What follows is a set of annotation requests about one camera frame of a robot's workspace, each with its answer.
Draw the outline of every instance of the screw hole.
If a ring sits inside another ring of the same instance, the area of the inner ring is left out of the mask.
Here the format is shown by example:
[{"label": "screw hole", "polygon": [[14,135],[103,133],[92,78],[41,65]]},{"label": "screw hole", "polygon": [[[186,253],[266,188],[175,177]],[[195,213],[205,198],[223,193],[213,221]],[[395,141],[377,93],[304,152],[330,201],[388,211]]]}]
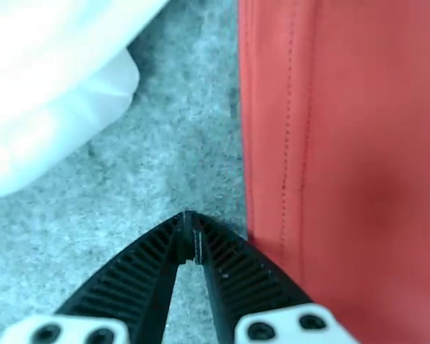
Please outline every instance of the screw hole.
[{"label": "screw hole", "polygon": [[87,337],[86,344],[112,344],[115,334],[107,328],[99,328]]},{"label": "screw hole", "polygon": [[32,337],[32,344],[52,344],[60,335],[58,324],[47,324],[39,328]]},{"label": "screw hole", "polygon": [[275,337],[275,331],[272,326],[264,322],[254,322],[249,326],[247,335],[251,340],[269,340]]},{"label": "screw hole", "polygon": [[327,327],[321,317],[312,314],[303,315],[300,318],[300,324],[305,330],[322,330]]}]

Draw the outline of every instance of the stitching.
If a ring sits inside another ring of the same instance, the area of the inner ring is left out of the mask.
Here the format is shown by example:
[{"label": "stitching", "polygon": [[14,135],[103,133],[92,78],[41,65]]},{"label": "stitching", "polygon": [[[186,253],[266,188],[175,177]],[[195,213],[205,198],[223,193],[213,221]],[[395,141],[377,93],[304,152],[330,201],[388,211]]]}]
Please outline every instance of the stitching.
[{"label": "stitching", "polygon": [[[244,1],[244,15],[245,15],[245,20],[244,20],[244,34],[245,34],[245,60],[246,60],[246,69],[247,69],[247,115],[249,116],[249,120],[248,120],[248,127],[247,127],[247,132],[248,132],[248,139],[249,139],[249,143],[250,145],[252,144],[252,116],[251,116],[251,111],[252,111],[252,94],[251,94],[251,90],[252,90],[252,78],[251,78],[251,68],[250,68],[250,35],[249,35],[249,23],[250,23],[250,11],[249,11],[249,6],[247,6],[249,3],[249,0]],[[247,197],[249,198],[249,204],[247,204],[247,211],[249,212],[249,219],[250,219],[250,235],[252,237],[252,239],[254,240],[255,236],[255,225],[254,225],[254,218],[253,218],[253,194],[252,194],[252,189],[253,189],[253,160],[252,160],[252,147],[250,147],[250,152],[248,152],[248,156],[247,159],[249,160],[248,164],[249,164],[249,175],[247,176],[248,178],[248,182],[246,183],[247,187],[246,187],[246,192],[247,192]]]},{"label": "stitching", "polygon": [[287,71],[287,114],[285,116],[285,142],[284,142],[284,170],[282,177],[282,223],[280,228],[280,260],[286,268],[288,261],[285,259],[285,214],[287,213],[287,177],[288,177],[288,152],[290,150],[290,117],[292,103],[292,51],[295,42],[295,17],[296,1],[293,3],[293,13],[290,20],[290,40],[288,42],[288,71]]},{"label": "stitching", "polygon": [[315,8],[312,13],[312,28],[310,37],[310,75],[309,75],[309,95],[307,100],[307,117],[305,122],[305,142],[302,152],[302,169],[301,169],[301,187],[300,187],[300,229],[299,229],[299,270],[300,280],[302,286],[305,285],[305,263],[304,263],[304,208],[305,208],[305,189],[307,181],[307,170],[308,170],[308,156],[309,156],[309,139],[311,130],[311,115],[313,110],[314,101],[314,73],[315,73],[315,36],[317,31],[317,16],[320,10],[320,0],[315,2]]}]

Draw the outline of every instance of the gray carpet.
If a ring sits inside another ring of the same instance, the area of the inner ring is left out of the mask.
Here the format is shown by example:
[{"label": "gray carpet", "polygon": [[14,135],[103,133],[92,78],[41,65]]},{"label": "gray carpet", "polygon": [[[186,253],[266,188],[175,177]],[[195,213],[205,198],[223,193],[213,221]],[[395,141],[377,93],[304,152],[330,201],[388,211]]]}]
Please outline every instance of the gray carpet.
[{"label": "gray carpet", "polygon": [[[179,211],[244,224],[235,3],[171,0],[130,46],[142,80],[129,113],[0,199],[0,334]],[[195,264],[178,273],[163,342],[216,343]]]}]

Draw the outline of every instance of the white cloth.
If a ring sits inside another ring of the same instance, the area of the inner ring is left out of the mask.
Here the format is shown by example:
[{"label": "white cloth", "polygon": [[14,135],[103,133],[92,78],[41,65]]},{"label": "white cloth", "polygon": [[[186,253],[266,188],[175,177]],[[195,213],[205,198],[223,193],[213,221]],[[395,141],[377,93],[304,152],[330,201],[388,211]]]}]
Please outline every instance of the white cloth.
[{"label": "white cloth", "polygon": [[0,196],[121,116],[126,45],[168,0],[0,0]]}]

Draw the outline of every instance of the red bag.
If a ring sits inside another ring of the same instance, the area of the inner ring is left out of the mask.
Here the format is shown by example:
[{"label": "red bag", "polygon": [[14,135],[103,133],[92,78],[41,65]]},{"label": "red bag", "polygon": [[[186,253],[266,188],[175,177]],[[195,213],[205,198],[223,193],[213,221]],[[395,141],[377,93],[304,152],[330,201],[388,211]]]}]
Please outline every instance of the red bag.
[{"label": "red bag", "polygon": [[363,343],[430,343],[430,0],[239,0],[249,237]]}]

